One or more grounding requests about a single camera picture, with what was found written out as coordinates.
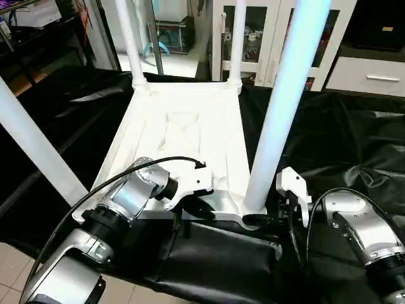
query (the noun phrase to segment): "black cable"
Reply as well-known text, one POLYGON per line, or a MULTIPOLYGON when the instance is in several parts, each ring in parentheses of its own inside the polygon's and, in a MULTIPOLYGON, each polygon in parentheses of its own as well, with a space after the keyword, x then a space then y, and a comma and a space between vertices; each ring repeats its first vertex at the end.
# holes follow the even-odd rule
POLYGON ((305 247, 305 259, 306 259, 306 265, 308 266, 308 262, 309 262, 309 235, 311 233, 311 228, 312 228, 312 222, 314 219, 314 215, 315 215, 315 211, 318 208, 318 206, 320 205, 320 203, 322 202, 322 199, 330 194, 330 193, 334 193, 337 191, 341 191, 341 190, 345 190, 345 191, 349 191, 351 193, 357 194, 358 196, 360 196, 361 198, 363 198, 364 200, 368 201, 373 208, 377 209, 377 212, 380 213, 381 216, 383 216, 385 218, 385 220, 388 220, 388 222, 390 224, 392 224, 392 221, 389 220, 387 213, 384 212, 371 198, 367 197, 366 195, 364 195, 363 193, 350 189, 350 188, 346 188, 346 187, 337 187, 337 188, 333 188, 333 189, 329 189, 328 191, 324 192, 315 202, 314 207, 312 208, 312 214, 311 217, 309 218, 309 223, 308 223, 308 233, 306 236, 306 247, 305 247))
POLYGON ((204 7, 204 0, 199 0, 198 7, 197 7, 197 10, 198 10, 197 16, 198 17, 201 16, 201 11, 203 10, 203 7, 204 7))
POLYGON ((193 27, 194 27, 194 46, 196 46, 197 44, 197 38, 196 38, 196 26, 194 25, 195 19, 194 19, 194 12, 192 11, 192 4, 191 4, 191 0, 189 0, 190 2, 190 7, 191 7, 191 16, 192 16, 192 22, 193 22, 193 27))
POLYGON ((296 234, 294 232, 294 225, 293 225, 293 222, 292 222, 292 215, 294 214, 294 208, 295 208, 295 206, 292 203, 292 201, 290 200, 290 202, 289 202, 289 219, 288 219, 289 234, 290 234, 290 237, 291 237, 292 245, 294 247, 294 251, 295 251, 296 256, 297 256, 298 264, 299 264, 301 270, 304 270, 304 265, 302 264, 301 255, 299 254, 296 234))
POLYGON ((51 233, 51 236, 48 238, 48 240, 46 241, 44 247, 42 248, 41 252, 39 253, 35 263, 33 264, 31 271, 27 277, 27 280, 25 282, 23 291, 22 291, 22 295, 24 295, 24 292, 26 292, 26 287, 27 287, 27 283, 29 281, 31 281, 31 279, 33 278, 34 274, 37 272, 38 266, 41 262, 41 260, 44 258, 45 252, 48 249, 49 245, 51 244, 52 240, 54 239, 56 233, 58 233, 58 231, 61 229, 62 225, 67 221, 67 219, 72 215, 72 213, 78 208, 80 207, 85 201, 87 201, 89 198, 91 198, 93 195, 95 195, 97 192, 99 192, 100 190, 102 190, 103 188, 105 188, 106 186, 112 184, 113 182, 117 181, 118 179, 121 179, 122 177, 131 174, 134 171, 138 171, 140 169, 155 165, 157 163, 163 163, 163 162, 168 162, 170 160, 187 160, 189 162, 194 162, 196 163, 196 168, 202 168, 205 167, 205 165, 203 163, 201 163, 198 160, 195 160, 194 158, 191 157, 186 157, 186 156, 171 156, 171 157, 165 157, 165 158, 161 158, 159 160, 152 160, 149 161, 147 163, 143 163, 142 165, 138 165, 136 167, 133 168, 129 168, 126 169, 125 171, 117 174, 116 176, 110 178, 109 180, 107 180, 106 182, 103 182, 102 184, 100 184, 99 186, 95 187, 92 191, 90 191, 89 193, 87 193, 85 196, 83 196, 77 203, 74 204, 74 206, 72 207, 72 209, 69 210, 69 212, 62 218, 62 220, 59 222, 59 224, 56 226, 56 228, 53 230, 53 232, 51 233))

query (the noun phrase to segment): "white cabinet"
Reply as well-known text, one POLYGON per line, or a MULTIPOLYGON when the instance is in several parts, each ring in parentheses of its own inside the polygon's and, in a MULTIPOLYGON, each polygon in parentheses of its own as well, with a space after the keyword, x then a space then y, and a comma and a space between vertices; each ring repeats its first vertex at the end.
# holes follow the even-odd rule
MULTIPOLYGON (((235 5, 236 0, 213 1, 212 79, 215 81, 220 80, 221 48, 223 48, 223 70, 230 70, 235 5), (222 13, 226 13, 224 27, 227 31, 223 45, 221 45, 222 13)), ((268 55, 270 54, 279 6, 280 0, 247 0, 241 70, 244 75, 251 75, 256 86, 263 86, 265 82, 268 55)))
MULTIPOLYGON (((340 42, 346 31, 353 9, 357 0, 333 0, 328 16, 327 24, 316 52, 312 69, 308 75, 306 89, 320 91, 332 66, 340 42)), ((229 70, 229 62, 226 60, 227 42, 221 46, 221 13, 227 13, 226 27, 231 25, 232 12, 229 14, 228 6, 235 5, 233 0, 215 0, 213 5, 213 80, 220 79, 221 47, 224 48, 223 69, 229 70)), ((282 57, 285 38, 297 0, 247 0, 246 25, 253 31, 250 24, 262 24, 263 37, 259 44, 259 54, 253 60, 242 62, 242 72, 252 73, 252 79, 256 86, 273 87, 277 76, 278 67, 282 57), (261 9, 266 11, 265 20, 253 11, 261 9)), ((247 45, 244 45, 244 54, 249 51, 248 35, 247 45)))
POLYGON ((405 96, 405 63, 339 57, 327 89, 405 96))

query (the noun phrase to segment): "black tarp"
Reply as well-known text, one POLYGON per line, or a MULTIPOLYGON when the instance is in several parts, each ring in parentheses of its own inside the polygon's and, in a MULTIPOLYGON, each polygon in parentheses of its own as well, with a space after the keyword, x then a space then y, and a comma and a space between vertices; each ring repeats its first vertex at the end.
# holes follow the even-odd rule
MULTIPOLYGON (((148 81, 195 81, 146 75, 148 81)), ((130 101, 130 74, 64 68, 19 100, 64 160, 90 189, 130 101)), ((239 97, 250 166, 271 89, 246 86, 239 97)), ((405 103, 398 98, 305 92, 280 161, 318 197, 352 187, 374 199, 403 225, 405 213, 405 103)), ((0 240, 36 257, 69 209, 12 138, 0 128, 2 201, 0 240)), ((274 189, 268 207, 279 197, 274 189)), ((58 242, 76 226, 69 222, 58 242)), ((302 275, 287 229, 247 232, 235 223, 140 220, 116 258, 113 276, 199 303, 380 303, 346 241, 324 224, 311 239, 314 272, 302 275), (271 242, 283 256, 275 260, 271 242)), ((304 230, 298 240, 304 242, 304 230)))

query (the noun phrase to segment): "blue object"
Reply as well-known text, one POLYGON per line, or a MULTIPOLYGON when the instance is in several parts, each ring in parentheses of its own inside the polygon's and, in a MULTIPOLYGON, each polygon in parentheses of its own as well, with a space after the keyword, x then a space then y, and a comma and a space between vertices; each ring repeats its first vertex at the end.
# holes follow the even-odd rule
MULTIPOLYGON (((160 41, 159 41, 159 48, 162 48, 162 49, 165 51, 165 53, 166 53, 167 55, 170 55, 169 49, 168 49, 162 42, 160 42, 160 41)), ((148 44, 146 44, 146 47, 144 48, 144 51, 143 51, 143 53, 142 53, 142 56, 143 56, 144 58, 146 58, 146 53, 147 53, 147 50, 148 50, 148 49, 153 49, 153 46, 152 46, 152 43, 151 43, 151 42, 149 42, 148 44)))
POLYGON ((158 0, 153 0, 152 5, 153 5, 154 12, 157 13, 159 11, 159 1, 158 0))

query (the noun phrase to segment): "glass cabinet door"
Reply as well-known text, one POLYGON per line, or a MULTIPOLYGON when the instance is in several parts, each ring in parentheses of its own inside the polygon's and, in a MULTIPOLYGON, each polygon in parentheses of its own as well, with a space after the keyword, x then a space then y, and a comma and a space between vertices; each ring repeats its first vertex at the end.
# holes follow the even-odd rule
MULTIPOLYGON (((280 0, 247 1, 241 65, 241 79, 244 83, 264 85, 279 4, 280 0)), ((235 5, 236 0, 215 0, 214 2, 213 19, 222 13, 226 14, 226 18, 225 33, 222 35, 215 34, 216 23, 213 22, 213 80, 220 80, 221 56, 223 58, 222 81, 226 81, 227 71, 230 70, 235 5)))
MULTIPOLYGON (((357 0, 332 0, 327 22, 308 75, 306 89, 312 91, 320 91, 322 89, 356 2, 357 0)), ((265 86, 274 86, 296 5, 296 0, 281 1, 270 52, 269 67, 265 77, 265 86)))

